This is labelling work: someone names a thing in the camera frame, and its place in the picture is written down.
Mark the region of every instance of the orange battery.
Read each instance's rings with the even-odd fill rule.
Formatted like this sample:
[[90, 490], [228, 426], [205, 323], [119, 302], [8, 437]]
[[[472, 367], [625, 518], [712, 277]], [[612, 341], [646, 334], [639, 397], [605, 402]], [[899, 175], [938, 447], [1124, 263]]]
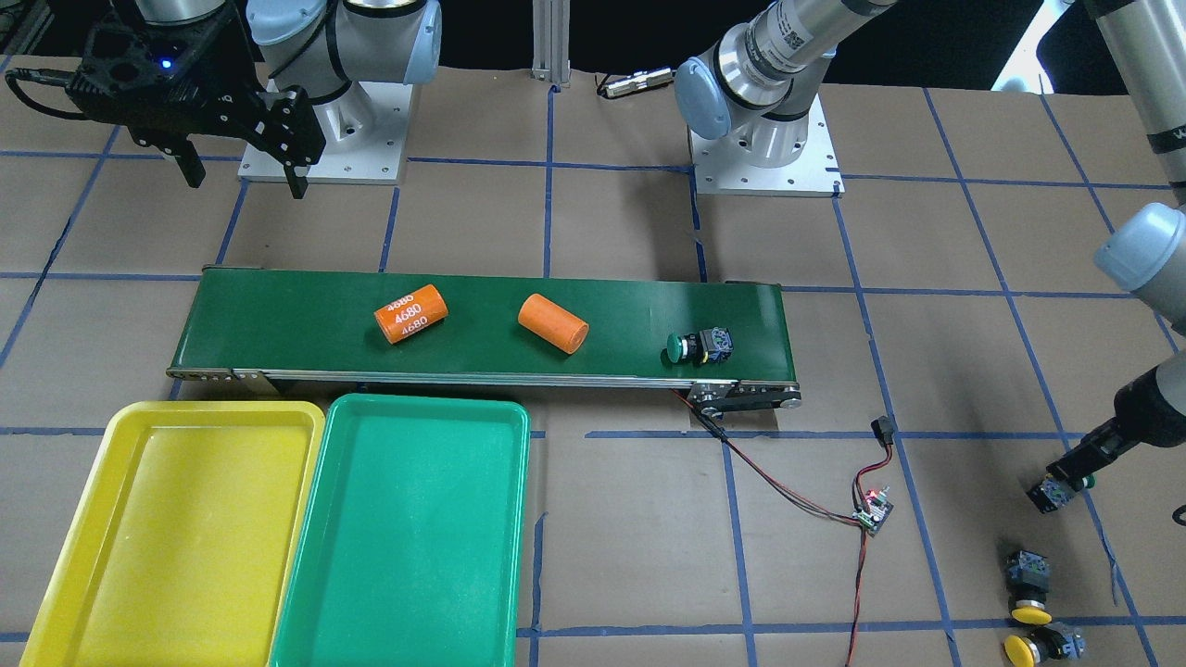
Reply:
[[540, 294], [523, 301], [519, 324], [567, 354], [575, 352], [589, 332], [588, 323]]
[[436, 287], [425, 285], [375, 311], [375, 320], [393, 345], [445, 319], [448, 307]]

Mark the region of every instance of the yellow push button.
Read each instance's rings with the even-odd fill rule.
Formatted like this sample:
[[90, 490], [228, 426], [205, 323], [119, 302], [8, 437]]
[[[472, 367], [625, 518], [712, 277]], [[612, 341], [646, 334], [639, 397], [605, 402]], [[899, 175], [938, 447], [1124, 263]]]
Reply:
[[1005, 654], [1009, 656], [1013, 667], [1034, 667], [1034, 654], [1029, 642], [1014, 635], [1005, 640]]
[[1013, 617], [1027, 625], [1045, 625], [1053, 621], [1050, 614], [1037, 606], [1019, 606], [1013, 610]]

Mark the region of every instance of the blue joint cap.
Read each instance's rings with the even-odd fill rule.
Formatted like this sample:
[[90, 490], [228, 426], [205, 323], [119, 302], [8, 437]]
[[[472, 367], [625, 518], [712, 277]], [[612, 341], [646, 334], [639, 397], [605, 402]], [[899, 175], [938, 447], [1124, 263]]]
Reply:
[[425, 13], [416, 31], [416, 42], [412, 45], [412, 57], [408, 58], [408, 70], [403, 75], [404, 83], [428, 83], [436, 76], [436, 63], [441, 59], [441, 4], [428, 0]]
[[1126, 292], [1148, 285], [1186, 236], [1186, 215], [1153, 203], [1096, 250], [1095, 262]]
[[295, 37], [325, 13], [325, 0], [248, 0], [247, 23], [260, 46]]
[[704, 139], [720, 139], [733, 128], [728, 100], [716, 83], [712, 65], [689, 58], [675, 74], [675, 101], [693, 132]]

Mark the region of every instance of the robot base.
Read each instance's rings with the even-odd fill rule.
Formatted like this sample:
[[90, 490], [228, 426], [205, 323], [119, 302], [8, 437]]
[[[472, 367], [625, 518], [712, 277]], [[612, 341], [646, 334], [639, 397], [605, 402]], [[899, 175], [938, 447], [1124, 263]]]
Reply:
[[758, 195], [766, 197], [831, 197], [843, 195], [831, 134], [823, 117], [823, 106], [811, 103], [811, 133], [803, 152], [783, 167], [758, 167], [746, 161], [746, 151], [723, 136], [708, 140], [694, 132], [691, 155], [696, 170], [696, 191], [701, 195]]
[[[352, 151], [326, 151], [320, 161], [310, 167], [310, 183], [345, 183], [365, 185], [395, 185], [403, 173], [403, 148], [412, 117], [413, 87], [402, 83], [363, 82], [363, 89], [375, 103], [378, 125], [372, 129], [374, 140]], [[248, 146], [238, 176], [247, 180], [283, 183], [285, 172], [270, 155]]]

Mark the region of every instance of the tiled floor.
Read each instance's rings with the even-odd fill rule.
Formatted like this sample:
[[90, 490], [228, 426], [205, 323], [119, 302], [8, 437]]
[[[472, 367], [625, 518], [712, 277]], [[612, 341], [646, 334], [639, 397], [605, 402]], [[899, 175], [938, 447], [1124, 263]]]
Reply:
[[[731, 415], [738, 444], [841, 509], [894, 414], [898, 509], [872, 541], [857, 665], [1006, 663], [1001, 558], [1054, 567], [1093, 665], [1179, 665], [1186, 453], [1141, 447], [1038, 515], [1041, 468], [1181, 339], [1091, 265], [1169, 201], [1123, 99], [825, 87], [842, 199], [691, 192], [670, 89], [442, 70], [398, 189], [200, 190], [123, 132], [0, 95], [0, 666], [15, 665], [108, 418], [210, 398], [164, 376], [210, 262], [784, 285], [805, 402]], [[319, 405], [350, 386], [302, 385]], [[841, 665], [853, 532], [798, 513], [662, 392], [478, 390], [530, 411], [517, 663]], [[232, 396], [242, 394], [230, 392]], [[1107, 535], [1118, 565], [1114, 603]]]

